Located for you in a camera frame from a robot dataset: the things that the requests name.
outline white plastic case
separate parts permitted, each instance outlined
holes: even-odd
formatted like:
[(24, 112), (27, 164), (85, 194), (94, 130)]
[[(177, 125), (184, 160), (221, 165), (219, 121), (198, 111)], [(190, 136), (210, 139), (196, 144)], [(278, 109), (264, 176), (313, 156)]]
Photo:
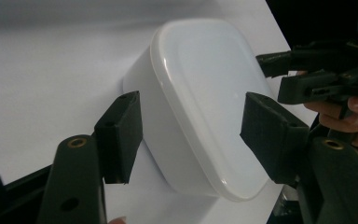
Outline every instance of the white plastic case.
[(140, 91), (144, 140), (174, 189), (241, 202), (266, 184), (268, 176), (240, 132), (245, 93), (272, 93), (231, 24), (166, 23), (123, 88)]

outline human hand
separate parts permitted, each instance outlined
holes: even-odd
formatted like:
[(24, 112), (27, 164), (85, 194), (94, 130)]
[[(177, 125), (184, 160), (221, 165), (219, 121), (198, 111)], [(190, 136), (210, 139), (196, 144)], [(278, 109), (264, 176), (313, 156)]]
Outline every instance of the human hand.
[(358, 97), (351, 97), (348, 100), (348, 108), (353, 114), (345, 119), (338, 119), (341, 110), (340, 105), (312, 102), (306, 103), (304, 106), (320, 114), (319, 122), (323, 126), (339, 132), (356, 133), (352, 144), (358, 147)]
[(111, 220), (108, 224), (126, 224), (126, 218), (118, 217), (118, 218)]

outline brass insert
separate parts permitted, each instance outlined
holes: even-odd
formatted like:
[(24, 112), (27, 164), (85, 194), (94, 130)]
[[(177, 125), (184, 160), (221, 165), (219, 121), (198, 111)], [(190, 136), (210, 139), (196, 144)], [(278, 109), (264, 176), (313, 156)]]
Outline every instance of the brass insert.
[(75, 138), (68, 142), (68, 147), (76, 148), (76, 147), (83, 147), (86, 145), (87, 139), (86, 138)]
[(324, 140), (324, 144), (327, 145), (328, 147), (331, 147), (332, 149), (335, 149), (335, 150), (344, 149), (344, 146), (342, 146), (342, 144), (340, 144), (339, 142), (330, 140), (330, 139)]

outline black clamp jaw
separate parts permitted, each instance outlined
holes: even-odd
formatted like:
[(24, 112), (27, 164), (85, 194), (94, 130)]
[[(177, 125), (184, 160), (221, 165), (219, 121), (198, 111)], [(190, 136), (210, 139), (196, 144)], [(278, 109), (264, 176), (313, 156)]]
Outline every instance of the black clamp jaw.
[[(282, 78), (280, 103), (335, 102), (343, 105), (343, 119), (347, 99), (358, 96), (358, 41), (318, 41), (256, 58), (266, 77), (307, 72)], [(241, 137), (275, 183), (296, 189), (301, 222), (295, 223), (358, 223), (358, 155), (352, 135), (317, 132), (319, 127), (310, 130), (277, 102), (247, 92)]]
[(142, 139), (139, 92), (121, 95), (92, 135), (58, 145), (51, 166), (5, 186), (0, 179), (0, 223), (107, 223), (103, 179), (129, 183)]

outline black holder arm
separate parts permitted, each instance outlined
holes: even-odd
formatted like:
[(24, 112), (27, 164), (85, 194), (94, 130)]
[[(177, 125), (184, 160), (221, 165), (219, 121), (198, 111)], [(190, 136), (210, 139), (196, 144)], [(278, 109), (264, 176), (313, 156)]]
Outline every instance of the black holder arm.
[(62, 141), (51, 166), (10, 184), (0, 179), (0, 223), (106, 223), (105, 183), (129, 183), (143, 139), (139, 92), (118, 97), (93, 135)]
[(358, 155), (352, 146), (310, 138), (301, 120), (252, 92), (246, 94), (241, 137), (275, 183), (296, 187), (304, 223), (358, 223)]

